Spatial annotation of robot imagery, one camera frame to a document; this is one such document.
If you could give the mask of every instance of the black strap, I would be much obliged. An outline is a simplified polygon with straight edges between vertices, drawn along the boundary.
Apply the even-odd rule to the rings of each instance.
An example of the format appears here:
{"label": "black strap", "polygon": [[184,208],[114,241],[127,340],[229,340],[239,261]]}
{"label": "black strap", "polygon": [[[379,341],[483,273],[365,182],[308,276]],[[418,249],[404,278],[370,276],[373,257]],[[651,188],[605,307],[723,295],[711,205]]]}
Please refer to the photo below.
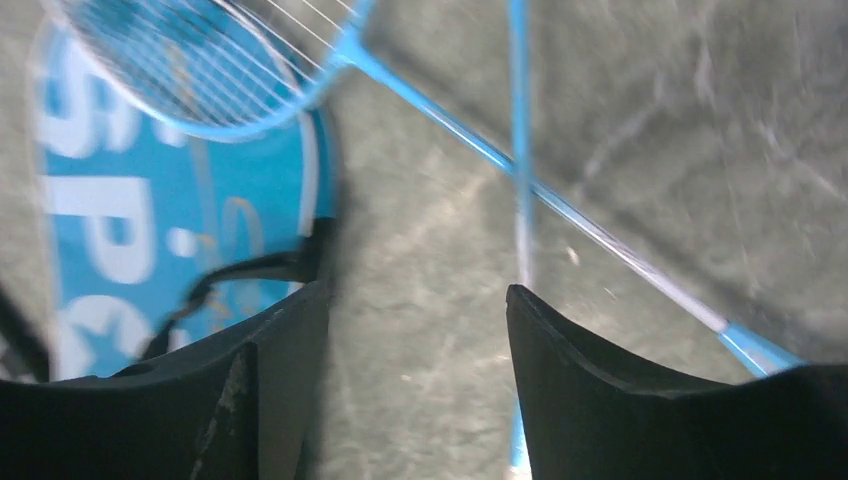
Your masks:
{"label": "black strap", "polygon": [[301,242],[298,250],[251,258],[221,267],[202,276],[186,294],[182,307],[168,315],[162,327],[148,342],[139,361],[143,362],[168,353],[171,332],[181,320],[203,308],[214,292],[215,284],[246,279],[306,284],[317,280],[320,275],[329,274],[323,266],[327,263],[328,248],[333,240],[335,224],[333,218],[316,219],[313,223],[312,235]]}

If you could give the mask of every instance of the racket handle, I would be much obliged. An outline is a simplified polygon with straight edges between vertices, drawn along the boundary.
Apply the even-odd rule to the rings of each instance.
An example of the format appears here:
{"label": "racket handle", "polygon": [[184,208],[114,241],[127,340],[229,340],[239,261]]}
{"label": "racket handle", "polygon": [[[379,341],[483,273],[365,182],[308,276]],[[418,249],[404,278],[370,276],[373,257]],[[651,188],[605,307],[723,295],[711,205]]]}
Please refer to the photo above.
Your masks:
{"label": "racket handle", "polygon": [[747,328],[731,323],[718,335],[721,343],[758,378],[774,375],[805,362]]}
{"label": "racket handle", "polygon": [[527,439],[524,438],[524,421],[521,418],[521,405],[515,401],[515,413],[512,416],[512,435],[509,439],[509,470],[506,480],[531,480],[530,457],[527,454]]}

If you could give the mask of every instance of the gray floor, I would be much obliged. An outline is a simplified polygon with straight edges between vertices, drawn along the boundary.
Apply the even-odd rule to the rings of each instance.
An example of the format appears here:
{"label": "gray floor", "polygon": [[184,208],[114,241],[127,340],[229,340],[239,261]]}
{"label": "gray floor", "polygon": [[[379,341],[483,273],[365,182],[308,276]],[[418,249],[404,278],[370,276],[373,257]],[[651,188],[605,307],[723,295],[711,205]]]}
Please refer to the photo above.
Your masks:
{"label": "gray floor", "polygon": [[[531,0],[541,175],[723,314],[848,359],[848,7],[842,0]],[[382,2],[374,48],[508,145],[498,2]],[[46,322],[21,127],[33,0],[0,4],[2,280]],[[353,188],[327,382],[326,478],[500,478],[515,278],[503,175],[361,75],[330,99]],[[641,355],[748,375],[555,215],[540,294]]]}

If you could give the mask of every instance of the blue badminton racket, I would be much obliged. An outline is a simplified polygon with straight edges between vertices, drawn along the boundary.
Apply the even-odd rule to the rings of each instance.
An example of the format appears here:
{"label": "blue badminton racket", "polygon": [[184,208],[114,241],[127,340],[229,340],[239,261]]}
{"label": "blue badminton racket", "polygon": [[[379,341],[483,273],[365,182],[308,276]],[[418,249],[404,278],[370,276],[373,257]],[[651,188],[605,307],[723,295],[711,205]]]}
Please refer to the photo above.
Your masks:
{"label": "blue badminton racket", "polygon": [[363,33],[376,0],[324,1],[321,8],[316,1],[253,0],[248,6],[237,0],[44,0],[54,21],[77,38],[116,89],[152,117],[196,137],[235,141],[277,128],[317,105],[344,72],[357,68],[518,177],[523,281],[532,281],[532,192],[715,332],[755,375],[802,363],[718,315],[533,179],[525,0],[508,0],[516,163],[369,52]]}

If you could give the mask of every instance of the concrete floor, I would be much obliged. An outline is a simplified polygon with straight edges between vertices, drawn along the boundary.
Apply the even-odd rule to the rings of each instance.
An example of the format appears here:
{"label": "concrete floor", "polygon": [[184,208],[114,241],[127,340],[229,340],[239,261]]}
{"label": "concrete floor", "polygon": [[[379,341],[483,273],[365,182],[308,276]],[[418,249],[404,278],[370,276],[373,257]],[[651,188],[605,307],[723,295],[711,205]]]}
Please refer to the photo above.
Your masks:
{"label": "concrete floor", "polygon": [[[530,4],[545,181],[721,313],[809,360],[848,360],[844,2]],[[507,146],[500,5],[378,10],[374,49]],[[22,128],[39,18],[34,0],[0,4],[0,276],[46,323]],[[353,205],[324,478],[500,478],[514,389],[512,188],[362,75],[330,105]],[[539,293],[591,330],[689,373],[748,378],[710,332],[549,212],[539,258]]]}

